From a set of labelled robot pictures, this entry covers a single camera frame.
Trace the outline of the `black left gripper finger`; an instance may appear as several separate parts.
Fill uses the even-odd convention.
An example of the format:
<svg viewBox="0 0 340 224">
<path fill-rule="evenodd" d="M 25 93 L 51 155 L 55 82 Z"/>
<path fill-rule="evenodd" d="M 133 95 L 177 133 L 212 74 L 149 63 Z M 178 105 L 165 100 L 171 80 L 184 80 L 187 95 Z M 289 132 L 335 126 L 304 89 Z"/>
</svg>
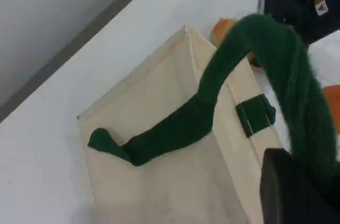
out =
<svg viewBox="0 0 340 224">
<path fill-rule="evenodd" d="M 264 223 L 339 223 L 339 175 L 326 193 L 284 149 L 263 155 L 260 200 Z"/>
</svg>

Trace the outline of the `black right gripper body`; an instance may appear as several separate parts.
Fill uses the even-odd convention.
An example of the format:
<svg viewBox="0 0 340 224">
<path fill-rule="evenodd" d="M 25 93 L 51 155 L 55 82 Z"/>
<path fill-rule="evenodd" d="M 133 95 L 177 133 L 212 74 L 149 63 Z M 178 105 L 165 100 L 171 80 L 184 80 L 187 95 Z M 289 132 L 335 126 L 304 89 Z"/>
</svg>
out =
<svg viewBox="0 0 340 224">
<path fill-rule="evenodd" d="M 312 0 L 265 0 L 265 14 L 277 22 L 290 25 L 306 44 L 317 41 L 314 28 L 316 12 Z"/>
</svg>

